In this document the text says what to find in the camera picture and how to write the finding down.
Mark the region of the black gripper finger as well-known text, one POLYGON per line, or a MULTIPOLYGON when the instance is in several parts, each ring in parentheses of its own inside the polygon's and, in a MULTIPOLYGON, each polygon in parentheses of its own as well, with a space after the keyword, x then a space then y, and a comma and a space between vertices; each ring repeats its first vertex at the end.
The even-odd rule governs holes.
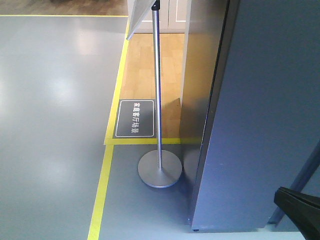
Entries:
POLYGON ((280 187, 274 203, 295 224, 306 240, 320 238, 320 198, 280 187))

